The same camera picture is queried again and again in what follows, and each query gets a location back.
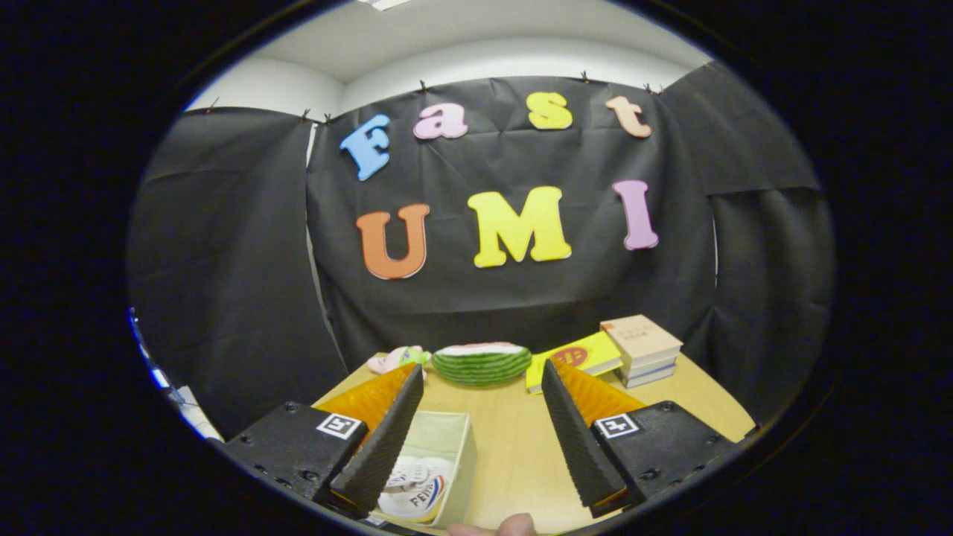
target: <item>pink foam letter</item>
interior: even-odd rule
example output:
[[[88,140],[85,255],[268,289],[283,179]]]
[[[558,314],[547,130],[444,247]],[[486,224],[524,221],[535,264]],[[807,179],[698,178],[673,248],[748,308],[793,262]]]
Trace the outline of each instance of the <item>pink foam letter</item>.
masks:
[[[463,107],[452,102],[424,108],[420,116],[423,119],[414,126],[414,135],[420,139],[461,137],[469,128],[463,124]]]
[[[621,180],[612,185],[612,189],[622,197],[625,208],[625,223],[629,235],[625,237],[625,249],[637,250],[654,248],[659,244],[659,235],[652,232],[649,220],[649,207],[645,202],[645,192],[649,185],[641,180]]]

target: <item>foam letter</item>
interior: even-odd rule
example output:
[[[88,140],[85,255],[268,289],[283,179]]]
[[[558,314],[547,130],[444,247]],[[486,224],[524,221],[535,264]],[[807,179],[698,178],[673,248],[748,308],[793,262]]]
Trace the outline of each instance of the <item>foam letter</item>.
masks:
[[[639,123],[636,113],[642,113],[642,108],[638,104],[630,103],[624,96],[619,95],[609,99],[605,107],[616,111],[618,122],[621,123],[625,132],[635,137],[648,137],[652,133],[652,127]]]
[[[357,219],[361,246],[364,249],[364,266],[381,279],[404,279],[420,271],[427,260],[427,239],[423,232],[423,218],[430,214],[425,204],[407,205],[397,211],[397,216],[407,224],[407,256],[394,260],[387,255],[384,224],[391,215],[386,212],[371,212]]]
[[[479,227],[479,253],[474,264],[479,268],[502,266],[506,254],[499,250],[499,239],[516,262],[526,257],[530,237],[536,244],[530,256],[533,260],[559,260],[573,253],[562,237],[559,222],[559,199],[562,191],[555,186],[538,186],[526,196],[519,216],[499,192],[483,192],[471,196],[467,206],[476,211]]]
[[[564,107],[566,98],[559,93],[531,93],[526,97],[530,122],[540,130],[565,129],[573,124],[573,115]]]
[[[424,108],[420,116],[424,119],[414,127],[414,135],[420,139],[438,136],[454,138],[467,134],[468,127],[463,124],[463,107],[459,104],[435,104]]]
[[[366,180],[391,159],[387,153],[378,153],[375,147],[387,149],[391,143],[380,127],[386,127],[391,118],[379,113],[364,123],[341,142],[341,149],[347,149],[357,162],[357,179]]]
[[[621,180],[612,185],[612,189],[622,197],[625,208],[625,223],[629,226],[629,235],[625,237],[625,249],[637,250],[654,248],[659,244],[659,235],[652,232],[649,220],[649,208],[645,202],[645,192],[649,185],[641,180]]]

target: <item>red circle sticker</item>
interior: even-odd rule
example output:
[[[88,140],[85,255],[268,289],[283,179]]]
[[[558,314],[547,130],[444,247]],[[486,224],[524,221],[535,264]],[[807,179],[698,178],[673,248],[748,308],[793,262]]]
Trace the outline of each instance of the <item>red circle sticker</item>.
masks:
[[[589,352],[581,346],[570,346],[569,348],[563,348],[555,354],[553,354],[554,360],[560,360],[568,365],[579,367],[581,364],[586,362],[586,358],[589,357]]]

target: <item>white wall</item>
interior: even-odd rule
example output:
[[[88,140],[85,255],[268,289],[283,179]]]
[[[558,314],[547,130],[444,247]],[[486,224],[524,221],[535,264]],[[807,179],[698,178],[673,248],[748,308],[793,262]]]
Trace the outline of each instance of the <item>white wall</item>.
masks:
[[[247,58],[224,72],[200,94],[186,110],[239,106],[261,108],[323,119],[325,113],[337,115],[344,85],[330,76],[303,65]]]
[[[704,56],[699,56],[700,67]],[[592,41],[515,38],[467,43],[427,52],[369,72],[344,88],[338,113],[420,89],[499,76],[570,76],[659,90],[692,69],[653,55]]]
[[[700,56],[699,67],[704,56]],[[250,57],[222,74],[187,110],[215,106],[262,108],[323,119],[428,86],[501,76],[570,76],[659,90],[691,69],[643,52],[592,41],[515,38],[467,43],[426,52],[344,85],[295,63]]]

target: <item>table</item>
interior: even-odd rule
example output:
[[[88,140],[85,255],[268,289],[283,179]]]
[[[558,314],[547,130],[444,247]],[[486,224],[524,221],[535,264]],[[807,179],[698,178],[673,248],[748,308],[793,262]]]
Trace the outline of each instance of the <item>table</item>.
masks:
[[[556,431],[541,394],[526,392],[523,377],[494,387],[463,387],[443,380],[427,363],[427,380],[418,410],[469,413],[476,439],[476,476],[466,523],[496,528],[508,516],[528,512],[540,534],[588,526],[593,519],[579,500]],[[329,391],[314,406],[375,376],[366,366]],[[675,373],[633,389],[612,372],[600,376],[646,405],[672,401],[722,436],[738,442],[754,421],[744,408],[694,362],[679,354]],[[420,532],[446,530],[408,525]]]

